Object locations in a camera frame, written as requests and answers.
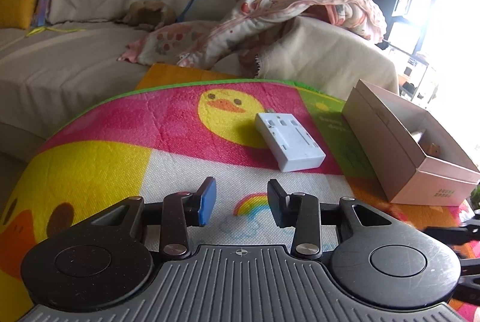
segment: white plastic device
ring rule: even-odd
[[[325,153],[290,113],[257,113],[255,127],[267,142],[281,172],[319,167]]]

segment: yellow string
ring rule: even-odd
[[[58,28],[52,28],[50,26],[39,26],[38,28],[33,28],[30,32],[28,32],[25,37],[30,37],[33,35],[36,35],[38,33],[42,33],[44,31],[53,31],[53,32],[61,32],[61,33],[71,33],[71,32],[80,32],[80,31],[86,31],[86,29],[58,29]]]

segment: play mat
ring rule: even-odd
[[[355,196],[411,222],[452,226],[468,206],[396,206],[385,202],[362,147],[341,115],[344,102],[291,83],[229,80],[180,84],[125,94],[86,111],[39,150],[0,220],[0,321],[14,322],[31,306],[20,263],[36,243],[122,200],[161,201],[217,179],[217,203],[205,228],[190,228],[198,244],[286,244],[294,229],[275,226],[266,186],[276,178],[289,193],[322,202]],[[292,113],[326,154],[317,169],[281,173],[254,127],[256,113]],[[159,228],[147,237],[158,249]],[[323,249],[336,245],[324,231]],[[471,257],[477,244],[463,252]],[[477,308],[451,302],[474,321]]]

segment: cardboard box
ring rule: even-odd
[[[458,206],[477,186],[477,167],[425,109],[360,80],[342,113],[389,201]],[[441,159],[426,155],[413,140],[410,132],[421,129],[422,143],[439,145]]]

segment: orange beak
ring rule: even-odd
[[[21,280],[20,265],[23,257],[35,246],[32,211],[26,209],[11,221],[0,234],[0,269]]]
[[[244,113],[245,109],[235,106],[231,101],[225,99],[218,99],[213,101],[208,101],[208,105],[211,107],[221,109],[222,111],[234,112],[234,113]]]

